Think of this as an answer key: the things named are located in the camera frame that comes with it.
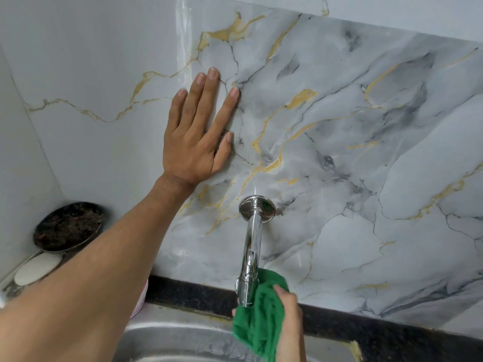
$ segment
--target gray marble pattern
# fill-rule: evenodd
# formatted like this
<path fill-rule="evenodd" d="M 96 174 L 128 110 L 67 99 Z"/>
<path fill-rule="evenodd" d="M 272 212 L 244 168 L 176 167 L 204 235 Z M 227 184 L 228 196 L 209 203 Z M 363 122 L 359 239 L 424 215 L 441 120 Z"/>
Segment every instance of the gray marble pattern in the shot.
<path fill-rule="evenodd" d="M 129 10 L 123 41 L 101 40 L 107 22 L 93 33 L 51 10 L 64 36 L 25 57 L 22 38 L 47 30 L 48 17 L 29 9 L 40 31 L 14 37 L 26 19 L 6 8 L 0 42 L 64 192 L 119 215 L 160 173 L 159 137 L 179 86 L 215 66 L 218 107 L 240 88 L 230 165 L 181 208 L 155 273 L 232 288 L 246 230 L 238 203 L 256 193 L 278 208 L 262 264 L 302 303 L 440 327 L 483 298 L 480 44 L 226 0 L 162 1 L 173 29 L 148 11 L 161 1 L 131 1 L 96 11 L 116 20 Z M 142 42 L 130 28 L 145 32 Z M 83 49 L 66 63 L 79 46 L 70 37 Z M 63 61 L 58 76 L 41 61 L 49 56 Z M 89 83 L 94 71 L 107 77 L 100 85 Z M 79 135 L 92 150 L 78 153 Z M 65 154 L 96 177 L 74 177 Z"/>

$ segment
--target chrome faucet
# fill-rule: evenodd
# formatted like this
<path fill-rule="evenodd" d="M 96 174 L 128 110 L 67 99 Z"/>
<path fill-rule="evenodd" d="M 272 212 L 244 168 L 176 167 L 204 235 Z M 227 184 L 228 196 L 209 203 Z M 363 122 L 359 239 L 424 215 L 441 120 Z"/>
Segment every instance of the chrome faucet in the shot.
<path fill-rule="evenodd" d="M 240 202 L 238 210 L 248 221 L 245 250 L 240 277 L 235 282 L 238 303 L 243 307 L 251 306 L 255 300 L 258 286 L 258 260 L 262 243 L 262 225 L 275 215 L 275 205 L 261 195 L 246 197 Z"/>

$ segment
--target stainless steel sink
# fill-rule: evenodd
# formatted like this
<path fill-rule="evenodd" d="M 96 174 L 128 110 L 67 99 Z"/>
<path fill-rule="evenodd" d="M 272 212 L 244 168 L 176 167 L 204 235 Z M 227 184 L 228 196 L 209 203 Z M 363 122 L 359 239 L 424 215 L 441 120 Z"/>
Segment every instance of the stainless steel sink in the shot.
<path fill-rule="evenodd" d="M 305 336 L 307 361 L 357 362 L 348 343 Z M 262 361 L 231 333 L 231 321 L 145 304 L 128 324 L 114 362 Z"/>

